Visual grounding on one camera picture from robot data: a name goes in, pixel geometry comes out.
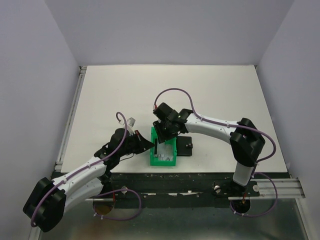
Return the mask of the green plastic bin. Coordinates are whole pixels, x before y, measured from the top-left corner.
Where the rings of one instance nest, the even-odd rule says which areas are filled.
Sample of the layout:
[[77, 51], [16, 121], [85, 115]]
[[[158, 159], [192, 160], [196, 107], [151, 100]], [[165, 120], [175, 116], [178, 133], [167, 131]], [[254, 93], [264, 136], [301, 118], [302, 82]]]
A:
[[153, 167], [175, 167], [177, 161], [177, 138], [159, 143], [154, 127], [151, 127], [151, 142], [154, 147], [150, 149], [149, 163]]

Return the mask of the black leather card holder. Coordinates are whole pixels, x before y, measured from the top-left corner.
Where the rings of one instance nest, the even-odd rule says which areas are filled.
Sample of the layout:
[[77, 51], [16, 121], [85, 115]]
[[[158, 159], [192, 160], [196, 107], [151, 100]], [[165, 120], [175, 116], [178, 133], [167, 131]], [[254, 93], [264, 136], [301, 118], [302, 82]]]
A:
[[191, 157], [193, 142], [191, 136], [178, 136], [176, 138], [176, 151], [178, 157]]

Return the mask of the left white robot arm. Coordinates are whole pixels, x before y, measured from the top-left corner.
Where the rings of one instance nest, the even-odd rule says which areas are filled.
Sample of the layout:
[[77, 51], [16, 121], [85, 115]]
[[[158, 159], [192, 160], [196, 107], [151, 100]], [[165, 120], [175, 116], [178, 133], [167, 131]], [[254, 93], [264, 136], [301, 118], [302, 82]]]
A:
[[97, 150], [85, 164], [52, 180], [44, 177], [33, 188], [22, 211], [30, 218], [30, 225], [43, 232], [52, 230], [67, 209], [91, 196], [107, 197], [111, 185], [105, 181], [120, 159], [138, 155], [154, 147], [138, 130], [130, 133], [118, 128], [110, 141]]

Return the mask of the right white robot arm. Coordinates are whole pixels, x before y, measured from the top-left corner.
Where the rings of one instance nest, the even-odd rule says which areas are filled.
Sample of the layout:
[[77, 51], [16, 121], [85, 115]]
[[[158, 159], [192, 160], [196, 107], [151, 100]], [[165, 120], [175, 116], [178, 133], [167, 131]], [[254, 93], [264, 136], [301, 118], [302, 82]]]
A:
[[158, 118], [153, 122], [153, 127], [159, 143], [176, 138], [179, 134], [193, 133], [213, 137], [229, 144], [237, 161], [230, 191], [236, 196], [247, 192], [254, 167], [266, 143], [251, 120], [248, 118], [242, 118], [238, 122], [214, 118], [205, 120], [202, 116], [196, 116], [191, 109], [184, 108], [177, 112], [164, 102], [154, 108], [153, 114]]

